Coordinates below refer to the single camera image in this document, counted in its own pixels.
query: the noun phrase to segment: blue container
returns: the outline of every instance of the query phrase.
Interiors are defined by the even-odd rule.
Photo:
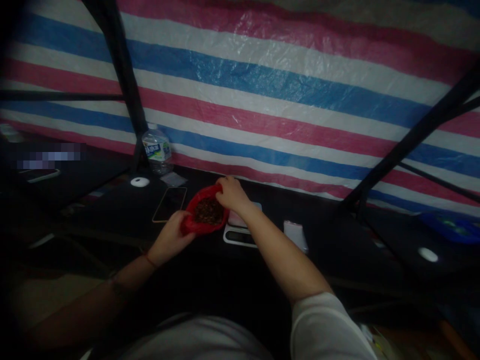
[[[418,218],[451,242],[480,243],[479,222],[436,212],[423,213]]]

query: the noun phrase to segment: black table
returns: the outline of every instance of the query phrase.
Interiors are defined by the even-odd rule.
[[[58,139],[36,136],[31,141],[8,143],[5,151],[11,163],[20,157],[31,159],[35,153],[59,152]],[[132,155],[82,145],[82,160],[56,161],[60,174],[50,179],[34,182],[32,187],[48,201],[50,208],[58,211],[88,195],[102,185],[129,170]]]
[[[188,189],[185,206],[197,191],[214,184],[219,177],[181,166],[176,166],[175,172],[188,179],[183,185]],[[150,179],[148,186],[134,187],[129,181],[119,185],[74,215],[67,224],[68,231],[77,236],[150,246],[163,227],[152,223],[152,216],[167,186],[152,174],[142,176]],[[280,229],[284,220],[303,225],[309,256],[326,276],[399,292],[408,289],[399,268],[339,202],[250,181],[242,180],[241,184]],[[256,248],[225,243],[223,231],[195,239],[187,251],[245,262],[262,261]]]
[[[448,241],[416,216],[366,208],[364,218],[423,287],[459,285],[480,273],[480,244]],[[419,248],[433,251],[438,261],[421,257]]]

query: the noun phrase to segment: red string bracelet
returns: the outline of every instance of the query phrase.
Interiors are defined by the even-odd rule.
[[[145,257],[145,259],[150,263],[150,265],[152,265],[155,269],[158,269],[159,267],[157,265],[155,265],[155,263],[149,259],[149,256],[147,253],[144,253],[143,256]]]

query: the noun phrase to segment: plastic water bottle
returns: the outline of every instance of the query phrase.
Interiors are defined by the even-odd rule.
[[[157,175],[171,172],[174,165],[171,162],[169,138],[159,130],[157,124],[148,123],[148,131],[141,137],[151,170]]]

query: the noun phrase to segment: hand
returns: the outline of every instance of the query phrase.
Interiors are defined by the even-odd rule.
[[[147,253],[148,258],[157,266],[165,264],[195,239],[196,234],[191,232],[182,236],[180,224],[184,217],[190,215],[188,211],[176,211],[165,224]]]
[[[221,184],[222,192],[217,192],[215,197],[224,208],[233,210],[242,216],[242,213],[248,211],[248,208],[253,205],[242,189],[240,181],[233,176],[221,177],[216,183]]]

